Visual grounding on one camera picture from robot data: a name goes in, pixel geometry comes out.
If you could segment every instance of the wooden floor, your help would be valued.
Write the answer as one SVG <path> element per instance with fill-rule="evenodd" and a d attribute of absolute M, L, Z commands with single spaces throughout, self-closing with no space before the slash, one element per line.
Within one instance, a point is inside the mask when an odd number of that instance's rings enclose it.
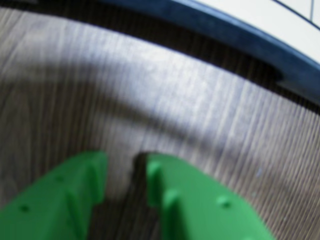
<path fill-rule="evenodd" d="M 218 42 L 116 7 L 98 15 L 101 27 L 0 8 L 0 204 L 99 149 L 108 184 L 89 239 L 157 240 L 133 162 L 161 152 L 247 199 L 278 240 L 320 239 L 319 108 Z"/>

